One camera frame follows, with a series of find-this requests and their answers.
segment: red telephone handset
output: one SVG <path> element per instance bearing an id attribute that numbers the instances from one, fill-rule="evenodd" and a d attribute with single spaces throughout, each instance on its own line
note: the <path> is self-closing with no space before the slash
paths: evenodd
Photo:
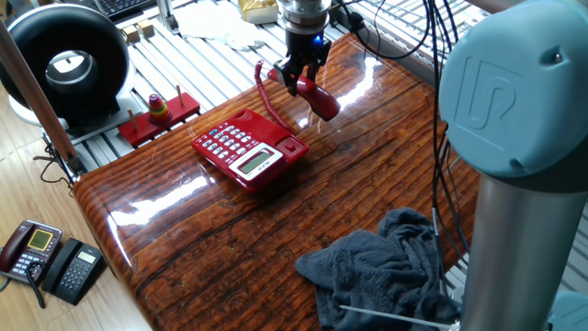
<path id="1" fill-rule="evenodd" d="M 270 70 L 267 73 L 267 78 L 277 81 L 276 70 Z M 339 109 L 341 109 L 337 100 L 329 92 L 317 86 L 306 76 L 299 76 L 296 91 L 309 102 L 312 111 L 323 120 L 332 120 L 339 113 Z"/>
<path id="2" fill-rule="evenodd" d="M 8 272 L 20 257 L 24 246 L 27 244 L 30 235 L 33 233 L 33 224 L 20 224 L 17 230 L 10 236 L 8 242 L 0 254 L 0 271 Z"/>

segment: metal rod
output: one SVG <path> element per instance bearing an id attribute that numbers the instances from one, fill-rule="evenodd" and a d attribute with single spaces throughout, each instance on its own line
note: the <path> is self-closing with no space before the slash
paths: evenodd
<path id="1" fill-rule="evenodd" d="M 372 310 L 368 310 L 368 309 L 354 308 L 354 307 L 350 307 L 350 306 L 347 306 L 347 305 L 340 305 L 339 307 L 341 307 L 343 309 L 346 309 L 348 311 L 352 311 L 352 312 L 358 312 L 358 313 L 362 313 L 362 314 L 372 314 L 372 315 L 375 315 L 375 316 L 388 317 L 388 318 L 391 318 L 391 319 L 396 319 L 396 320 L 400 320 L 400 321 L 404 321 L 404 322 L 415 323 L 415 324 L 419 324 L 419 325 L 439 327 L 439 328 L 443 328 L 443 329 L 446 329 L 446 330 L 449 330 L 452 327 L 451 325 L 444 325 L 444 324 L 440 324 L 440 323 L 423 321 L 423 320 L 420 320 L 420 319 L 406 317 L 406 316 L 400 316 L 400 315 L 396 315 L 396 314 L 381 313 L 381 312 L 376 312 L 376 311 L 372 311 Z"/>
<path id="2" fill-rule="evenodd" d="M 51 143 L 59 155 L 67 162 L 77 156 L 72 142 L 57 119 L 49 100 L 40 89 L 35 76 L 28 68 L 18 46 L 10 37 L 4 22 L 0 23 L 0 61 L 14 80 L 20 93 L 27 100 L 43 129 L 51 138 Z"/>
<path id="3" fill-rule="evenodd" d="M 543 331 L 588 194 L 551 195 L 482 175 L 462 331 Z"/>

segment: red telephone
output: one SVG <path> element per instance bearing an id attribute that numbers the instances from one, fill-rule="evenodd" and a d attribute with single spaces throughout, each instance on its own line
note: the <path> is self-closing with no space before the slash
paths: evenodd
<path id="1" fill-rule="evenodd" d="M 306 143 L 249 109 L 210 128 L 192 147 L 250 193 L 263 188 L 309 151 Z"/>

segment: robot arm logo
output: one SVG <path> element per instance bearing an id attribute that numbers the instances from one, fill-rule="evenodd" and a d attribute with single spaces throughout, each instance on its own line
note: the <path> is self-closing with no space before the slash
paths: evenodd
<path id="1" fill-rule="evenodd" d="M 459 128 L 503 150 L 508 144 L 511 115 L 516 113 L 516 86 L 524 77 L 495 64 L 468 58 L 465 62 L 455 122 Z"/>

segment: wooden pole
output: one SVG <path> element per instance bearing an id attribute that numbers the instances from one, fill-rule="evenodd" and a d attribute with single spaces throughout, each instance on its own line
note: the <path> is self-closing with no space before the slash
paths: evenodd
<path id="1" fill-rule="evenodd" d="M 180 98 L 180 105 L 184 106 L 184 98 L 182 97 L 182 90 L 180 89 L 180 85 L 176 85 L 175 89 L 177 90 L 177 97 Z"/>
<path id="2" fill-rule="evenodd" d="M 77 156 L 77 152 L 65 130 L 57 119 L 49 100 L 40 89 L 35 76 L 28 68 L 18 46 L 10 37 L 4 22 L 0 23 L 0 61 L 10 74 L 18 90 L 27 100 L 43 129 L 49 135 L 51 143 L 66 162 Z"/>
<path id="3" fill-rule="evenodd" d="M 129 113 L 129 117 L 130 117 L 130 122 L 132 123 L 132 127 L 135 129 L 135 131 L 137 131 L 139 129 L 139 126 L 137 126 L 137 121 L 135 120 L 135 115 L 132 114 L 132 110 L 127 109 L 127 112 Z"/>

